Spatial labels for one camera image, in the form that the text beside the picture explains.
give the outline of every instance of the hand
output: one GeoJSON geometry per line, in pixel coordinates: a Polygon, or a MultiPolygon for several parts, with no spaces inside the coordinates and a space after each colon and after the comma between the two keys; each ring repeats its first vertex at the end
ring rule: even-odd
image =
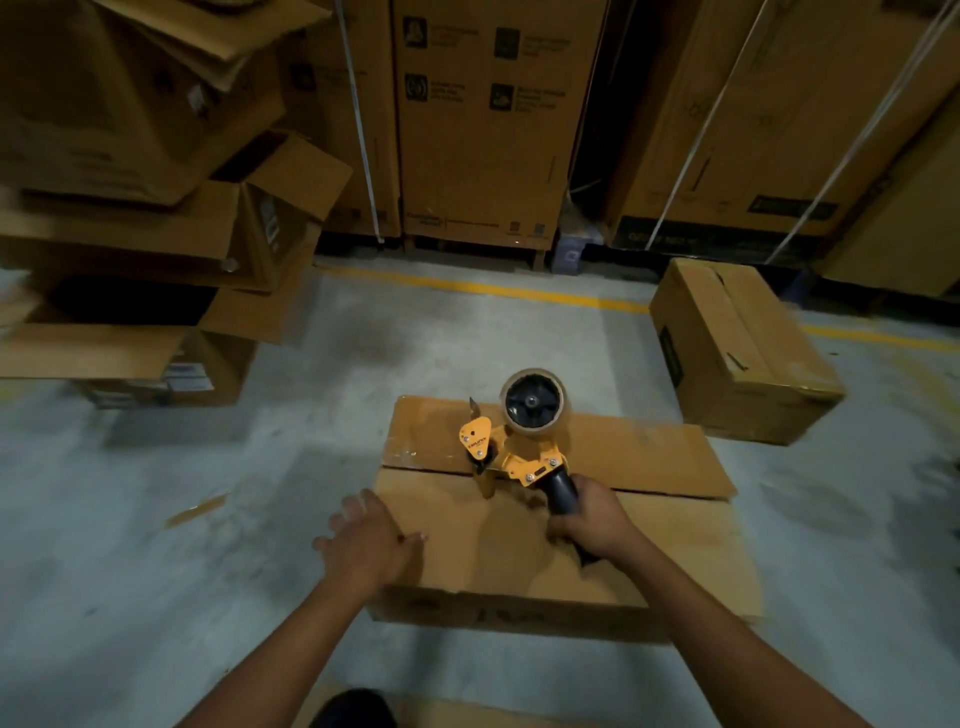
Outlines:
{"type": "Polygon", "coordinates": [[[404,536],[387,506],[364,488],[345,497],[344,512],[330,517],[333,538],[316,538],[313,547],[324,556],[324,581],[340,581],[358,590],[366,602],[409,566],[426,537],[404,536]]]}
{"type": "Polygon", "coordinates": [[[566,516],[551,516],[547,521],[547,536],[572,539],[617,566],[630,552],[640,532],[610,488],[585,475],[575,474],[571,479],[577,487],[580,510],[566,516]]]}

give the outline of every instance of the left hand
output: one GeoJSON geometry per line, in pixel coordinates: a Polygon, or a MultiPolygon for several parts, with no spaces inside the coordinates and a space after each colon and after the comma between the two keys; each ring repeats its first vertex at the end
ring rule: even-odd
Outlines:
{"type": "Polygon", "coordinates": [[[316,538],[313,547],[324,557],[324,581],[346,583],[368,601],[399,579],[426,537],[404,536],[387,506],[366,488],[360,497],[345,497],[343,511],[330,517],[333,537],[316,538]]]}

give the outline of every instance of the open cardboard box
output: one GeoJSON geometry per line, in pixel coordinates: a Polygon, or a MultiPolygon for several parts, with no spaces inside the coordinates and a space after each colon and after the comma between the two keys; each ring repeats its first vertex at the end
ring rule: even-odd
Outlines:
{"type": "MultiPolygon", "coordinates": [[[[482,404],[485,414],[496,406],[482,404]]],[[[374,486],[400,528],[428,535],[421,564],[370,607],[376,619],[619,641],[662,640],[636,587],[607,562],[580,569],[544,537],[536,491],[504,481],[484,500],[459,429],[465,401],[401,397],[374,486]]],[[[573,413],[570,468],[606,482],[631,519],[747,621],[763,615],[756,566],[725,498],[735,493],[699,427],[573,413]]]]}
{"type": "Polygon", "coordinates": [[[267,46],[329,17],[307,0],[5,2],[0,183],[178,202],[283,115],[267,46]]]}
{"type": "Polygon", "coordinates": [[[172,208],[0,190],[0,265],[270,291],[350,174],[267,132],[172,208]]]}
{"type": "Polygon", "coordinates": [[[232,404],[261,341],[279,344],[311,266],[311,225],[271,294],[71,276],[0,302],[0,377],[70,379],[98,406],[232,404]]]}

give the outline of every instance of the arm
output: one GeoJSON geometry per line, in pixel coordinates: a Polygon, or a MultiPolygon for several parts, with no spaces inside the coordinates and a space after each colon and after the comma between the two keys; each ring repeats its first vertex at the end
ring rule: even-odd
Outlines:
{"type": "Polygon", "coordinates": [[[180,722],[180,728],[288,728],[353,618],[396,580],[423,541],[404,537],[369,490],[344,499],[333,538],[314,541],[324,579],[270,637],[180,722]]]}
{"type": "Polygon", "coordinates": [[[869,724],[755,635],[633,525],[616,494],[573,476],[580,513],[550,519],[551,536],[571,538],[609,559],[666,624],[725,728],[869,724]]]}

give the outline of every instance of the yellow floor line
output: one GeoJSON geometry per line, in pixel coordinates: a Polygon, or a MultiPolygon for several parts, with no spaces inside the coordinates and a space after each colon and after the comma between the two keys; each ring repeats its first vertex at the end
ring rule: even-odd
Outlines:
{"type": "MultiPolygon", "coordinates": [[[[577,305],[586,308],[601,308],[606,311],[622,311],[624,313],[649,314],[650,306],[647,303],[620,301],[618,299],[599,299],[595,296],[574,296],[568,293],[553,293],[537,291],[530,288],[512,288],[503,285],[489,285],[474,283],[469,280],[434,279],[427,276],[411,276],[406,273],[391,273],[388,271],[372,271],[365,268],[350,268],[347,266],[318,265],[317,268],[328,276],[340,278],[356,278],[376,280],[396,285],[410,285],[418,288],[434,288],[456,293],[473,293],[485,296],[499,296],[508,299],[523,301],[540,301],[542,303],[559,303],[561,305],[577,305]]],[[[806,333],[811,336],[822,336],[827,339],[846,339],[868,344],[887,344],[905,349],[927,349],[934,352],[960,352],[960,344],[937,339],[915,339],[907,336],[867,331],[857,328],[825,327],[801,324],[806,333]]]]}

